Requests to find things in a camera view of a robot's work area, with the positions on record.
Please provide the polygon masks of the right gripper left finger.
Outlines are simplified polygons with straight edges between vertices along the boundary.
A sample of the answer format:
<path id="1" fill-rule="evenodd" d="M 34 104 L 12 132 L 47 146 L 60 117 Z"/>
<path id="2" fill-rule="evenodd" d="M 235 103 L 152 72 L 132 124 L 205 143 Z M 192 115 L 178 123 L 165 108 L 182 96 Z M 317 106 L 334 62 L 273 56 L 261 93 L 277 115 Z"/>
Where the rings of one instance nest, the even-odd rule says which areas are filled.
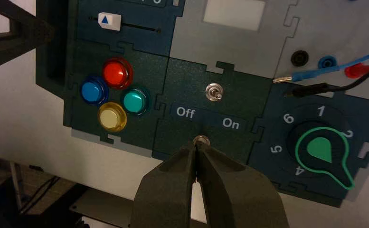
<path id="1" fill-rule="evenodd" d="M 136 192 L 132 228 L 188 228 L 196 147 L 182 146 L 141 180 Z"/>

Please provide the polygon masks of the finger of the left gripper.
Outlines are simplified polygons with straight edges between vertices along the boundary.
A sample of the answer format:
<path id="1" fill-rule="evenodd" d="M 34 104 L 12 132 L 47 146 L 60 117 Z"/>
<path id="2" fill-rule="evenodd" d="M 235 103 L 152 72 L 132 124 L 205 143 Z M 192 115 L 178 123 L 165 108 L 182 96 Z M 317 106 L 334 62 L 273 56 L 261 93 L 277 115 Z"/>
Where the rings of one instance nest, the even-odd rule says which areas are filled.
<path id="1" fill-rule="evenodd" d="M 9 62 L 54 37 L 54 28 L 23 9 L 0 9 L 9 19 L 9 32 L 0 33 L 0 65 Z"/>

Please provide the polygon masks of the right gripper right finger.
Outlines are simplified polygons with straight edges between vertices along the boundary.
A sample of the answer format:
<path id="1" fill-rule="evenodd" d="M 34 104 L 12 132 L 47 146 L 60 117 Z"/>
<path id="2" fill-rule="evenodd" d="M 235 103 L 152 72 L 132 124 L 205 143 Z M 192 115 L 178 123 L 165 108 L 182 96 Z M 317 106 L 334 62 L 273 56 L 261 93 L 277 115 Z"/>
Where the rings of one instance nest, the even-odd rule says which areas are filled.
<path id="1" fill-rule="evenodd" d="M 197 146 L 197 181 L 209 228 L 287 228 L 284 205 L 259 171 L 208 146 Z"/>

